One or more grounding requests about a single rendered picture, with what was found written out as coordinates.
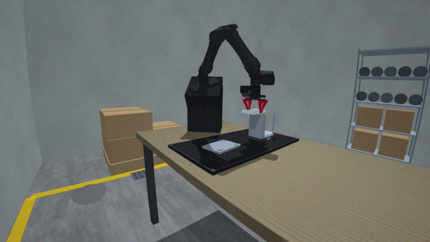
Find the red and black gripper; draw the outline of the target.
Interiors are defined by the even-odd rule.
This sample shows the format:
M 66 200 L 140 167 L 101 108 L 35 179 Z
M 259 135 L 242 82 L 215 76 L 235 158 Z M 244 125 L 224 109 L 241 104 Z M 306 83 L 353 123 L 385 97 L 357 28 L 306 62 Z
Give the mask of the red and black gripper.
M 247 109 L 247 110 L 249 110 L 249 109 L 250 109 L 252 100 L 258 100 L 258 103 L 259 103 L 259 111 L 260 111 L 260 113 L 262 113 L 262 111 L 263 111 L 263 109 L 264 109 L 265 105 L 267 104 L 268 100 L 266 100 L 266 99 L 260 99 L 260 98 L 261 98 L 261 97 L 265 98 L 265 97 L 266 97 L 266 95 L 249 95 L 248 97 L 250 97 L 250 98 L 245 98 L 245 99 L 243 99 L 243 102 L 244 102 L 244 104 L 245 104 L 245 106 L 246 106 L 246 109 Z M 249 106 L 247 106 L 247 101 L 248 101 L 248 105 L 249 105 Z M 263 105 L 262 105 L 262 103 L 263 103 Z M 261 109 L 261 107 L 262 107 L 262 109 Z

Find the white well plate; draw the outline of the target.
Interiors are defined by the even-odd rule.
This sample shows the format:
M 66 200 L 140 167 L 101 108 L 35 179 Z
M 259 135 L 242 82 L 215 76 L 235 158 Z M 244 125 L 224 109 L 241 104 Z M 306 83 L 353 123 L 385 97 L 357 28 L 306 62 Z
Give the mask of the white well plate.
M 273 133 L 272 133 L 272 132 L 265 131 L 265 136 L 264 136 L 264 137 L 271 136 L 271 135 L 273 135 Z
M 252 114 L 252 115 L 261 114 L 260 111 L 259 111 L 259 109 L 242 110 L 242 113 Z M 266 110 L 263 110 L 262 113 L 267 113 L 267 112 L 266 112 Z

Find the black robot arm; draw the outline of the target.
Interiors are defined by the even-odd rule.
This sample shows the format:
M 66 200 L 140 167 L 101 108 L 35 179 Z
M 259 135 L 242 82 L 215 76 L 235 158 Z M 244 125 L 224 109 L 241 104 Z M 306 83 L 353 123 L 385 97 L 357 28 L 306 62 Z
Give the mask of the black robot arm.
M 235 52 L 240 57 L 245 70 L 251 77 L 250 84 L 253 86 L 240 86 L 240 93 L 243 97 L 249 95 L 260 95 L 260 84 L 262 85 L 274 85 L 275 76 L 273 71 L 260 71 L 261 64 L 257 58 L 250 52 L 243 40 L 236 30 L 238 26 L 236 24 L 229 24 L 220 26 L 209 34 L 209 46 L 205 55 L 205 58 L 199 67 L 199 83 L 190 86 L 192 92 L 205 89 L 207 87 L 218 84 L 219 81 L 216 78 L 208 79 L 208 74 L 213 69 L 213 62 L 217 55 L 217 52 L 224 40 L 233 47 Z M 260 82 L 261 79 L 261 82 Z M 257 86 L 254 86 L 257 85 Z

